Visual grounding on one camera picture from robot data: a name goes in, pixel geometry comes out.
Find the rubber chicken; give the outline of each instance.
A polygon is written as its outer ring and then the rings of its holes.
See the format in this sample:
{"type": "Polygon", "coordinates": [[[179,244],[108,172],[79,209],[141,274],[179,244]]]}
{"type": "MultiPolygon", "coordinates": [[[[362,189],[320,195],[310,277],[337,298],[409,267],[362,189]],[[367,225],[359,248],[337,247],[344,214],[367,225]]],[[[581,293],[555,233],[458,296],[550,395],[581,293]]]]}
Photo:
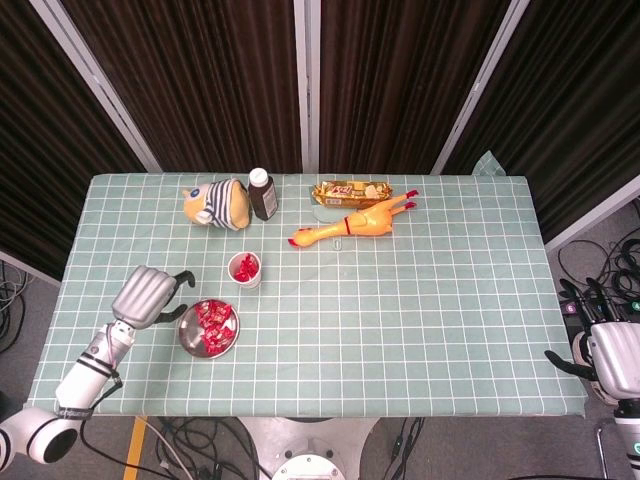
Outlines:
{"type": "Polygon", "coordinates": [[[392,219],[397,213],[404,212],[416,206],[414,202],[407,202],[401,207],[393,208],[407,198],[418,195],[417,190],[411,190],[405,195],[393,197],[365,210],[358,210],[344,217],[344,220],[320,228],[301,228],[289,239],[294,247],[308,247],[322,238],[341,235],[384,235],[393,231],[392,219]]]}

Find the black curtain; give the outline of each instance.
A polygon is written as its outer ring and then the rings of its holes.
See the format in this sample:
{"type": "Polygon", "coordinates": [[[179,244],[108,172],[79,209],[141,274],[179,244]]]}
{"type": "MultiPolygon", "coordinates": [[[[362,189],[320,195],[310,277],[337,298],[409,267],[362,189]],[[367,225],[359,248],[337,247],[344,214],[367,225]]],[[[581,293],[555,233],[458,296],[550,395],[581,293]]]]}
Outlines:
{"type": "Polygon", "coordinates": [[[323,0],[320,171],[429,173],[507,7],[323,0]]]}
{"type": "Polygon", "coordinates": [[[531,2],[444,172],[492,150],[560,233],[640,174],[639,32],[637,0],[531,2]]]}
{"type": "Polygon", "coordinates": [[[91,178],[143,169],[29,2],[0,31],[0,250],[60,279],[91,178]]]}
{"type": "Polygon", "coordinates": [[[167,171],[300,172],[291,0],[64,0],[167,171]]]}

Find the table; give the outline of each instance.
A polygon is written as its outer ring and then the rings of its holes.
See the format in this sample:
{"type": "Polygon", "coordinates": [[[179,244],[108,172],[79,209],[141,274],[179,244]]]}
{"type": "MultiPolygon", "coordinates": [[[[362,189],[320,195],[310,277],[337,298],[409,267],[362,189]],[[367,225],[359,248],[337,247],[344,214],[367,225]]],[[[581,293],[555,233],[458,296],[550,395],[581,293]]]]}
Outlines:
{"type": "Polygon", "coordinates": [[[146,264],[195,274],[196,288],[168,308],[223,299],[241,333],[211,361],[187,354],[175,325],[138,332],[119,367],[124,388],[100,413],[584,414],[580,382],[543,354],[571,358],[525,178],[369,176],[397,194],[418,189],[418,208],[394,218],[393,235],[345,237],[336,250],[330,239],[306,249],[286,240],[318,224],[309,186],[334,175],[274,175],[278,212],[245,230],[189,223],[181,190],[229,176],[93,179],[28,403],[54,407],[59,381],[146,264]],[[258,289],[227,277],[243,250],[262,258],[258,289]]]}

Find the bottle cap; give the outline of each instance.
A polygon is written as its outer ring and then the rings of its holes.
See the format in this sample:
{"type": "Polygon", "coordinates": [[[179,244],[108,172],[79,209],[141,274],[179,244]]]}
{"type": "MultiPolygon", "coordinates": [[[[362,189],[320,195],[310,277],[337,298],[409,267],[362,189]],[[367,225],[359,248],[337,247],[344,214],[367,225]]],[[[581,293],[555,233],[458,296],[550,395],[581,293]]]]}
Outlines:
{"type": "Polygon", "coordinates": [[[249,172],[249,182],[254,187],[264,187],[269,181],[269,175],[264,168],[254,168],[249,172]]]}

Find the small white cup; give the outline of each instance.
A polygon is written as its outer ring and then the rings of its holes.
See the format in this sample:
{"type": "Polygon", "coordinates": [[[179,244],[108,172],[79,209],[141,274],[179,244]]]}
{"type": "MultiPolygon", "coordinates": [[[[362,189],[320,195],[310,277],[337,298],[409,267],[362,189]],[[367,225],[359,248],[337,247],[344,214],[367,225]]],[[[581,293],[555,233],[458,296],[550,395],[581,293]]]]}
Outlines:
{"type": "Polygon", "coordinates": [[[229,277],[231,278],[233,283],[235,283],[236,285],[240,285],[240,287],[242,288],[256,288],[260,284],[260,279],[262,277],[262,263],[260,263],[260,257],[258,257],[258,255],[253,252],[236,253],[231,258],[231,260],[229,260],[227,273],[229,274],[229,277]],[[247,254],[251,255],[251,258],[253,258],[253,260],[258,264],[258,273],[256,273],[256,276],[248,282],[239,282],[233,275],[240,269],[240,264],[245,259],[247,254]]]}

